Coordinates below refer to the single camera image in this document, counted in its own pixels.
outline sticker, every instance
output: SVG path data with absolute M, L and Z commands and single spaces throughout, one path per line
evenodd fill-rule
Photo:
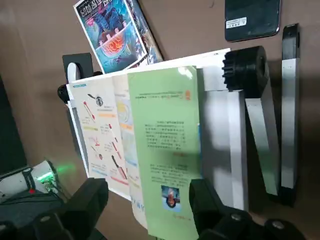
M 226 29 L 233 29 L 247 24 L 247 17 L 237 18 L 225 22 Z

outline illustrated page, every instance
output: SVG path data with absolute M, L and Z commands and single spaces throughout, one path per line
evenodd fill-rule
M 134 121 L 130 103 L 128 76 L 126 74 L 114 76 L 114 94 L 118 112 L 118 120 L 122 136 L 125 165 L 130 186 L 132 210 L 135 219 L 147 229 L 145 206 L 142 194 Z
M 69 89 L 83 132 L 90 177 L 105 178 L 111 191 L 130 199 L 112 78 L 72 83 Z

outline small picture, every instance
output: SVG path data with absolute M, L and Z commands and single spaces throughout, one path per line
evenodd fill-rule
M 179 188 L 170 186 L 161 186 L 162 190 L 162 206 L 166 210 L 180 212 L 180 191 Z

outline colorful book cover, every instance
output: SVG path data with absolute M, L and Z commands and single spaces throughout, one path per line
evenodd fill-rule
M 147 55 L 126 0 L 81 0 L 74 10 L 104 74 L 130 68 Z
M 148 233 L 197 239 L 189 185 L 201 178 L 197 76 L 192 66 L 128 74 Z
M 150 31 L 150 28 L 147 24 L 146 18 L 141 10 L 141 7 L 138 1 L 137 0 L 127 0 L 127 1 L 132 11 L 134 21 L 142 36 L 142 41 L 148 52 L 148 56 L 146 58 L 146 65 L 162 62 L 163 57 L 159 51 L 159 48 L 157 46 L 154 36 Z

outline green led light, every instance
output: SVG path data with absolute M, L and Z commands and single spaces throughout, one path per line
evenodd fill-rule
M 45 180 L 45 179 L 49 179 L 49 178 L 52 178 L 54 175 L 52 172 L 47 172 L 46 174 L 43 174 L 42 176 L 38 177 L 37 180 L 38 181 L 42 181 L 42 180 Z

